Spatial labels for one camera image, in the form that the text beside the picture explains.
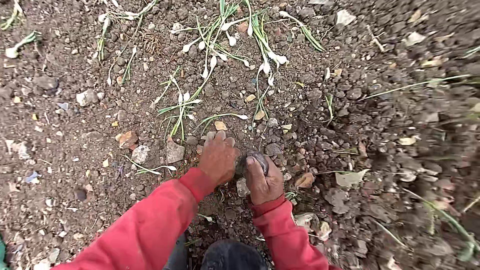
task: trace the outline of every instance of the white rock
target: white rock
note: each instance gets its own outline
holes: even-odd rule
[[[357,17],[350,14],[347,10],[340,10],[336,13],[336,24],[348,25]]]

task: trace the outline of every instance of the red long-sleeve shirt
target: red long-sleeve shirt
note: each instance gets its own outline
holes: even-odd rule
[[[214,186],[200,169],[163,183],[135,204],[73,262],[54,270],[159,270]],[[281,198],[253,206],[253,224],[265,237],[278,270],[328,270],[327,259],[309,242],[291,217],[292,204]]]

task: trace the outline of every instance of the person's right hand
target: person's right hand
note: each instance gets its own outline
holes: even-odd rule
[[[283,194],[283,176],[273,161],[264,155],[268,162],[268,173],[264,176],[262,166],[254,157],[247,158],[247,187],[250,190],[250,198],[253,205],[278,199]]]

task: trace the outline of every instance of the dirt ground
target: dirt ground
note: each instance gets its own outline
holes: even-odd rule
[[[4,58],[0,67],[0,233],[7,243],[11,269],[31,269],[45,258],[53,258],[52,265],[73,259],[133,204],[194,166],[197,146],[204,142],[204,125],[195,127],[208,116],[230,112],[249,119],[225,116],[217,121],[223,121],[242,151],[260,148],[275,159],[295,203],[293,214],[312,212],[328,223],[332,229],[328,240],[312,236],[310,241],[332,264],[353,270],[480,266],[478,252],[468,261],[460,260],[467,244],[457,229],[403,190],[434,202],[479,239],[480,203],[463,212],[480,193],[475,114],[480,108],[472,109],[480,102],[480,52],[465,57],[467,50],[480,45],[477,0],[252,1],[254,12],[266,9],[270,46],[290,61],[276,70],[274,92],[264,101],[277,124],[267,125],[263,119],[252,126],[258,99],[246,102],[244,98],[256,93],[262,58],[255,39],[235,25],[230,34],[238,41],[229,50],[251,58],[257,68],[218,59],[198,97],[203,102],[193,108],[196,120],[183,120],[186,141],[181,141],[180,132],[173,136],[185,147],[185,154],[169,164],[178,169],[172,175],[166,169],[160,169],[160,175],[135,175],[123,156],[130,157],[132,151],[120,148],[115,137],[134,131],[137,144],[149,147],[142,165],[166,164],[165,135],[172,125],[167,129],[168,121],[163,120],[172,114],[158,116],[157,111],[177,104],[178,92],[172,86],[155,104],[164,89],[161,83],[178,66],[182,91],[193,94],[204,81],[200,76],[204,51],[196,44],[182,53],[183,45],[196,39],[198,32],[172,34],[170,30],[175,23],[196,27],[196,16],[202,25],[208,24],[219,13],[218,2],[160,0],[140,25],[138,20],[113,20],[103,61],[92,60],[96,36],[102,31],[97,18],[106,10],[103,2],[20,4],[25,17],[0,35]],[[119,4],[136,12],[146,2]],[[9,17],[13,0],[0,0],[0,7],[0,17]],[[355,20],[336,25],[340,10],[356,16]],[[292,21],[281,21],[278,11],[287,11],[310,27],[325,51],[314,50]],[[245,16],[248,8],[242,3],[232,18]],[[6,48],[32,30],[41,33],[36,45],[25,45],[17,59],[4,57]],[[408,44],[413,32],[424,40]],[[155,41],[153,50],[145,45],[149,38]],[[228,47],[225,35],[219,41]],[[131,80],[119,85],[117,76],[125,72],[134,45],[138,52],[131,63]],[[125,48],[114,62],[115,51]],[[471,77],[361,100],[401,86],[464,74]],[[259,88],[266,89],[267,79],[259,80]],[[81,106],[77,94],[87,90],[88,104]],[[333,96],[331,122],[328,95]],[[280,127],[289,124],[290,129]],[[215,128],[212,122],[206,131]],[[334,173],[323,173],[363,169],[370,170],[351,188],[338,185]],[[26,183],[33,172],[41,176]],[[307,172],[314,175],[313,186],[296,188],[295,181]],[[199,268],[210,244],[226,238],[255,246],[271,262],[236,181],[220,186],[200,204],[199,213],[215,222],[196,217],[189,226],[191,269]]]

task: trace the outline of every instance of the dark pants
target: dark pants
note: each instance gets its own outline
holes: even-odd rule
[[[187,248],[182,234],[163,270],[186,270]],[[233,240],[220,240],[208,247],[200,270],[267,270],[258,251]]]

